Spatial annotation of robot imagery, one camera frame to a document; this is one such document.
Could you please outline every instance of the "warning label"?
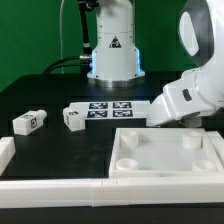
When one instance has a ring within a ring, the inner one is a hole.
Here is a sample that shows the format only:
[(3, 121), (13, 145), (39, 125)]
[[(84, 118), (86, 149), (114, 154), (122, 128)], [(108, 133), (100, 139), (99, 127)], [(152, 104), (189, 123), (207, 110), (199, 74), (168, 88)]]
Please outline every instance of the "warning label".
[(114, 37), (113, 41), (111, 42), (110, 48), (121, 48), (121, 44), (116, 36)]

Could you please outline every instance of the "cube with fiducial marker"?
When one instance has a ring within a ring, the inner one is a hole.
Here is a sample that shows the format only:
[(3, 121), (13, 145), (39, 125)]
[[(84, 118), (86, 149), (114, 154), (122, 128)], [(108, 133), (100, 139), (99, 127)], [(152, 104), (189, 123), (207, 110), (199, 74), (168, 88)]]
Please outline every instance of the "cube with fiducial marker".
[(72, 132), (85, 129), (85, 117), (78, 111), (73, 111), (71, 108), (65, 108), (63, 110), (63, 116), (65, 124)]
[(47, 113), (44, 110), (29, 111), (23, 114), (12, 121), (14, 134), (29, 135), (43, 125), (43, 121), (46, 117)]

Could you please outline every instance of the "green backdrop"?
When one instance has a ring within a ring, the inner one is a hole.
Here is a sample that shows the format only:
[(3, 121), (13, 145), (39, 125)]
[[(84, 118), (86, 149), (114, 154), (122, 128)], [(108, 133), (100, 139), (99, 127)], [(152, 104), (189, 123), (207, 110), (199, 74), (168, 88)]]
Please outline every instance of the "green backdrop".
[[(183, 71), (194, 66), (177, 35), (185, 2), (136, 0), (136, 45), (143, 52), (145, 71)], [(60, 5), (61, 0), (1, 0), (0, 91), (18, 77), (39, 74), (60, 59)], [(88, 14), (88, 21), (94, 47), (94, 12)], [(77, 0), (65, 1), (63, 35), (64, 56), (82, 53)]]

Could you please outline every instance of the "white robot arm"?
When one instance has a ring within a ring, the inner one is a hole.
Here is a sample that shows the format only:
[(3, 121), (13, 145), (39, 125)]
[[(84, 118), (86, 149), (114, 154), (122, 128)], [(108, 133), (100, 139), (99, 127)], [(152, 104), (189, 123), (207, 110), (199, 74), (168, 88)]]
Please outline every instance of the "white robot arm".
[(224, 107), (224, 1), (187, 1), (179, 24), (183, 46), (199, 66), (166, 85), (150, 105), (147, 126), (210, 116)]

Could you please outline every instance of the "table surface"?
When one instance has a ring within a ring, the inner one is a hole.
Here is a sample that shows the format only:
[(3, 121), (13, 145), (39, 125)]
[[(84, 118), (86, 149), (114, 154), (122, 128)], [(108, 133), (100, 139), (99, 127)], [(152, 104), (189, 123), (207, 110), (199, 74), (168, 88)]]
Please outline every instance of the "table surface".
[[(145, 83), (118, 89), (89, 85), (81, 74), (28, 75), (19, 78), (0, 93), (0, 137), (13, 136), (16, 144), (16, 155), (0, 181), (107, 178), (116, 128), (143, 128), (146, 120), (91, 120), (86, 121), (86, 130), (72, 133), (63, 122), (63, 109), (71, 102), (152, 101), (166, 83), (179, 76), (178, 72), (148, 73)], [(29, 136), (14, 135), (12, 120), (27, 111), (39, 109), (46, 110), (48, 114), (44, 126)], [(182, 126), (173, 123), (165, 127)], [(223, 111), (204, 118), (203, 127), (207, 131), (217, 130), (223, 135)], [(107, 223), (119, 220), (131, 223), (223, 223), (222, 218), (222, 203), (0, 210), (0, 223), (14, 223), (17, 220), (32, 223), (43, 220), (49, 223), (99, 223), (103, 220)]]

